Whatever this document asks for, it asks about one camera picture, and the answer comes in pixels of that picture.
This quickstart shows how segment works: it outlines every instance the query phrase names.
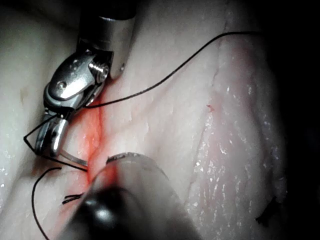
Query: curved needle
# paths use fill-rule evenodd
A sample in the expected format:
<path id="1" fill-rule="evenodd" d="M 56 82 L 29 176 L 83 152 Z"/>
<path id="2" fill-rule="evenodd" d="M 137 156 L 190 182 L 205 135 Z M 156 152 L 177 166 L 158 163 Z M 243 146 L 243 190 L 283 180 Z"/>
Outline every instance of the curved needle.
<path id="1" fill-rule="evenodd" d="M 70 153 L 66 152 L 63 149 L 61 150 L 60 155 L 62 157 L 64 157 L 65 159 L 68 159 L 71 162 L 74 162 L 74 163 L 79 164 L 79 165 L 84 166 L 84 167 L 88 167 L 88 162 L 87 161 L 82 160 L 80 158 L 77 158 L 76 156 L 71 155 Z"/>

